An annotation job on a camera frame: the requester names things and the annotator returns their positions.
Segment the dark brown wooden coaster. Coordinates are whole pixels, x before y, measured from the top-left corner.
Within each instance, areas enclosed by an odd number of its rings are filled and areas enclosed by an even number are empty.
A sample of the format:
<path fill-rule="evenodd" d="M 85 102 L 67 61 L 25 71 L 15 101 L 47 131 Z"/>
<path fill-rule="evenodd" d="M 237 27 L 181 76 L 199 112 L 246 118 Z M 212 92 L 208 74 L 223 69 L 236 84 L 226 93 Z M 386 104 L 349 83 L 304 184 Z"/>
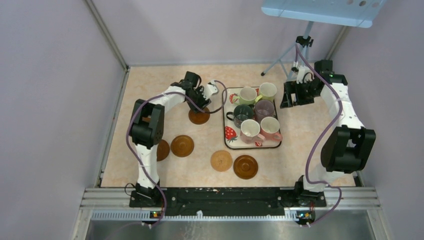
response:
<path fill-rule="evenodd" d="M 190 110 L 188 112 L 189 120 L 195 125 L 205 124 L 210 119 L 209 113 L 204 112 L 195 112 L 194 110 Z"/>

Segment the dark green mug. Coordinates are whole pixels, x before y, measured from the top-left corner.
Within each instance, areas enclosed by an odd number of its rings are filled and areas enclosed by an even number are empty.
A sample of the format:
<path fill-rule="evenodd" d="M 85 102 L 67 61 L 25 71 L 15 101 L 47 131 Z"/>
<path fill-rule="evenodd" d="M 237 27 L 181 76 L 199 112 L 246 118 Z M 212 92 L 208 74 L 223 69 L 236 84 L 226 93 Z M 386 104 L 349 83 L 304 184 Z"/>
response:
<path fill-rule="evenodd" d="M 242 122 L 254 118 L 253 107 L 250 105 L 242 104 L 234 108 L 233 111 L 226 113 L 226 118 L 233 122 L 236 128 L 240 128 Z"/>

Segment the woven rattan coaster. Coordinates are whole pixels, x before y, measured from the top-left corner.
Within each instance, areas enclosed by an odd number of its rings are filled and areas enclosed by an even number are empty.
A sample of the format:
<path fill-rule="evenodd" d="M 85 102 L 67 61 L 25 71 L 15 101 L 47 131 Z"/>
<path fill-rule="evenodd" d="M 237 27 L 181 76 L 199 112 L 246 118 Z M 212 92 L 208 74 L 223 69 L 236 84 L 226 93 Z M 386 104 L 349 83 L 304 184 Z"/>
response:
<path fill-rule="evenodd" d="M 233 158 L 226 150 L 218 150 L 210 157 L 211 167 L 218 172 L 225 172 L 233 165 Z"/>

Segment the dark brown round coaster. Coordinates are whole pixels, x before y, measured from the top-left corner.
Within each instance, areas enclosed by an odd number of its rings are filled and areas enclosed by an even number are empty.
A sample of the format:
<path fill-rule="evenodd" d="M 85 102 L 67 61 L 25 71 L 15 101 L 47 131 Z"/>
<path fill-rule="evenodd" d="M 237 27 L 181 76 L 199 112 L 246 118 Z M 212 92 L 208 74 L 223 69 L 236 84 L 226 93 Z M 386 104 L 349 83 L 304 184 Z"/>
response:
<path fill-rule="evenodd" d="M 259 165 L 256 159 L 250 155 L 241 155 L 233 163 L 233 171 L 237 177 L 249 180 L 257 175 Z"/>

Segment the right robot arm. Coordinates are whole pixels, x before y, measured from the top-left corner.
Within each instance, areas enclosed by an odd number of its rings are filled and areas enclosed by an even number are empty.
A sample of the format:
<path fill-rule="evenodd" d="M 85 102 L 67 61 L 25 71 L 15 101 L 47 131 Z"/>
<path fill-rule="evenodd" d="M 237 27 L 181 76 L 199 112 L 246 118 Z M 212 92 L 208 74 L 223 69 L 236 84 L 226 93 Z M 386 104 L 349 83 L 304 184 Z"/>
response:
<path fill-rule="evenodd" d="M 329 127 L 332 132 L 320 151 L 320 164 L 295 183 L 294 202 L 307 206 L 327 184 L 365 168 L 376 133 L 359 120 L 349 97 L 348 81 L 333 71 L 331 60 L 317 61 L 313 70 L 294 62 L 291 71 L 296 78 L 284 83 L 280 108 L 312 104 L 321 97 L 333 120 Z"/>

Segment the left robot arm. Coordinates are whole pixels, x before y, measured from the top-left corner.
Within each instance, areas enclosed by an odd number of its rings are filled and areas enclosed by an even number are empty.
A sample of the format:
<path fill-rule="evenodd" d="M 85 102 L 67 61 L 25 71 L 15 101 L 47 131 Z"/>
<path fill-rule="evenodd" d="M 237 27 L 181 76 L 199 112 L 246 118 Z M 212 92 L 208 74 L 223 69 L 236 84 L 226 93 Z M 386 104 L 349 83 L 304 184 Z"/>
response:
<path fill-rule="evenodd" d="M 198 74 L 188 71 L 182 80 L 172 83 L 161 94 L 148 100 L 138 99 L 134 104 L 127 136 L 135 145 L 131 151 L 139 166 L 135 192 L 149 207 L 156 206 L 161 198 L 157 149 L 164 135 L 165 114 L 184 102 L 195 113 L 203 112 L 211 100 L 201 82 Z"/>

